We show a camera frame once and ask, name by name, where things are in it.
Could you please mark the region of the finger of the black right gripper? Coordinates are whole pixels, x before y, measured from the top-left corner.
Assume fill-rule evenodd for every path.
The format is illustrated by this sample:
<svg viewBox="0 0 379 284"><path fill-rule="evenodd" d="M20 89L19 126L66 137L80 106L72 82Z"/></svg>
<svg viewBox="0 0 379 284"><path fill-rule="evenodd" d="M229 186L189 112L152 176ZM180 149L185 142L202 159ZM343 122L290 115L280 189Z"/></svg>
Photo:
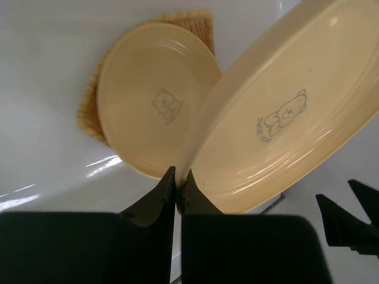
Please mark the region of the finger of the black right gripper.
<svg viewBox="0 0 379 284"><path fill-rule="evenodd" d="M378 191L357 180L348 181L356 198L373 225L378 225Z"/></svg>
<svg viewBox="0 0 379 284"><path fill-rule="evenodd" d="M316 195L330 246L363 247L373 245L372 228L322 194Z"/></svg>

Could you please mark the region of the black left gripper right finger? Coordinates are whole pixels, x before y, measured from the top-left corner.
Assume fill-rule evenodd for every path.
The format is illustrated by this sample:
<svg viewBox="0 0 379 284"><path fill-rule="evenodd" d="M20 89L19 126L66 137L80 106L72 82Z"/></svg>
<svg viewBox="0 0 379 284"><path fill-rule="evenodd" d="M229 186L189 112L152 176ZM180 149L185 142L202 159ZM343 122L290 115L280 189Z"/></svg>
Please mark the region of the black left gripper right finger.
<svg viewBox="0 0 379 284"><path fill-rule="evenodd" d="M180 194L183 283L331 283L319 238L305 218L224 214L192 173Z"/></svg>

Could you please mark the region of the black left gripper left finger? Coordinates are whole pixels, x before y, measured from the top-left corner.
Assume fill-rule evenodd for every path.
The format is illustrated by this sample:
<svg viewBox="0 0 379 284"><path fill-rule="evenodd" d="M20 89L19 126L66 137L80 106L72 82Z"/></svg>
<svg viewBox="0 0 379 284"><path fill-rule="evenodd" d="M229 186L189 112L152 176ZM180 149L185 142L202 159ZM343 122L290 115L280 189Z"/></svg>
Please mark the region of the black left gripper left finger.
<svg viewBox="0 0 379 284"><path fill-rule="evenodd" d="M122 212L4 212L2 283L169 283L175 168Z"/></svg>

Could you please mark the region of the beige plate with bear print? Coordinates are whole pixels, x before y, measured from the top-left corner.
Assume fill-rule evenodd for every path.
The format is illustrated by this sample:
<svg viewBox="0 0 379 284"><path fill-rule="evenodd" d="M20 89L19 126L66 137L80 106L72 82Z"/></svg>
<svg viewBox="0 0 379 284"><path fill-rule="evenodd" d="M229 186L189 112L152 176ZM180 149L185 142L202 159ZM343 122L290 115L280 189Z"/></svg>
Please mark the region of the beige plate with bear print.
<svg viewBox="0 0 379 284"><path fill-rule="evenodd" d="M128 31L106 55L98 79L107 142L135 171L160 179L220 78L210 49L184 28L154 22Z"/></svg>

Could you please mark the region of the woven bamboo fan-shaped tray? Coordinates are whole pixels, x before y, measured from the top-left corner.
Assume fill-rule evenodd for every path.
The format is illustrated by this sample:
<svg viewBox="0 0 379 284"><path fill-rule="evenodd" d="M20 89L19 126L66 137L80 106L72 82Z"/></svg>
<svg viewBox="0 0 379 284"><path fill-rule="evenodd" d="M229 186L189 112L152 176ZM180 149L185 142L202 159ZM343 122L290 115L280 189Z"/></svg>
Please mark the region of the woven bamboo fan-shaped tray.
<svg viewBox="0 0 379 284"><path fill-rule="evenodd" d="M186 11L173 12L161 15L147 21L143 21L133 26L141 27L151 23L167 23L181 27L199 38L211 51L215 53L214 48L214 29L213 13L207 9L192 9ZM102 131L97 109L98 81L102 65L107 59L110 52L106 52L101 59L94 74L89 80L86 91L81 99L81 103L76 115L76 122L79 128L86 134L98 140L100 143L108 146L109 143Z"/></svg>

